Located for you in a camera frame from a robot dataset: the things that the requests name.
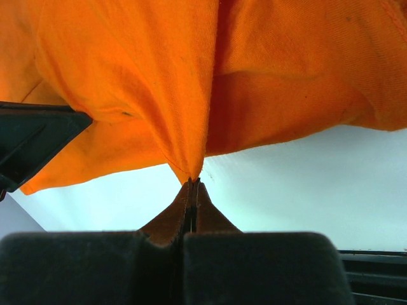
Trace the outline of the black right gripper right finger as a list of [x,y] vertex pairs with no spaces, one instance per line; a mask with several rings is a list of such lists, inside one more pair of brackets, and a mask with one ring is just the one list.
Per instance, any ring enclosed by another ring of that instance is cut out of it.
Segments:
[[184,304],[354,304],[337,249],[319,233],[210,232],[201,182],[188,183]]

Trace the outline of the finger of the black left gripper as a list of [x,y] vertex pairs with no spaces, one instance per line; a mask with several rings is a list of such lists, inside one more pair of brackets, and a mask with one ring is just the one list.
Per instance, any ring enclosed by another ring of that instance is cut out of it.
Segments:
[[33,178],[92,124],[65,105],[1,102],[1,199]]

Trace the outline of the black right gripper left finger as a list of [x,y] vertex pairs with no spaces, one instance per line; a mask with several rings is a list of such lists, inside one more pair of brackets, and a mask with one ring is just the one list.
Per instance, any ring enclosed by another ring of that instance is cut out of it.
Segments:
[[14,233],[1,240],[2,304],[182,304],[193,184],[136,231]]

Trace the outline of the orange t shirt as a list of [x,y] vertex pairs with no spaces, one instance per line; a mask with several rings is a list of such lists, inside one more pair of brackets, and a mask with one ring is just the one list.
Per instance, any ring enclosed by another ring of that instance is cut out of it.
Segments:
[[405,1],[2,1],[1,99],[93,123],[33,194],[337,125],[406,127]]

